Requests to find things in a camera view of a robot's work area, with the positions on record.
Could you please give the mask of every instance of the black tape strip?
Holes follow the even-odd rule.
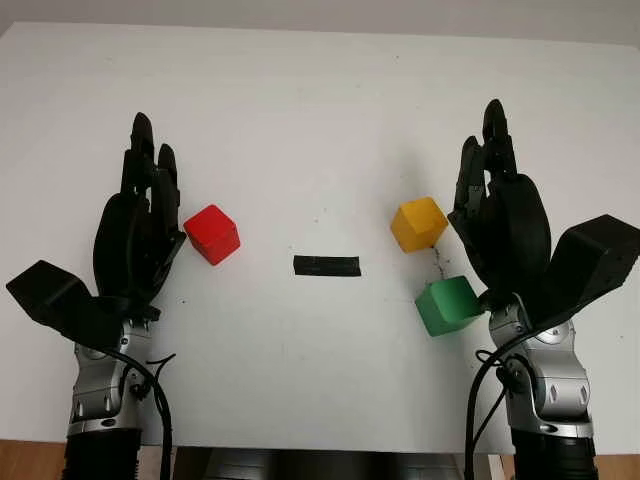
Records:
[[[309,257],[295,255],[293,270],[296,275],[324,277],[360,277],[360,257]]]

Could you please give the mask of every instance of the gray wall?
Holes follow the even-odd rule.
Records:
[[[0,0],[0,32],[10,20],[640,45],[639,0]]]

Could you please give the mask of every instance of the wooden block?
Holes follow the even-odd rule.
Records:
[[[405,253],[433,247],[449,222],[431,197],[400,205],[391,231]]]

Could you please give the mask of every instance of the green cube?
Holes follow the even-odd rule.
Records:
[[[427,285],[416,306],[432,337],[461,330],[482,313],[478,297],[464,276]]]

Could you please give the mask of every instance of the red cube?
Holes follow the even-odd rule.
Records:
[[[191,243],[217,265],[240,246],[236,224],[215,205],[209,205],[184,222]]]

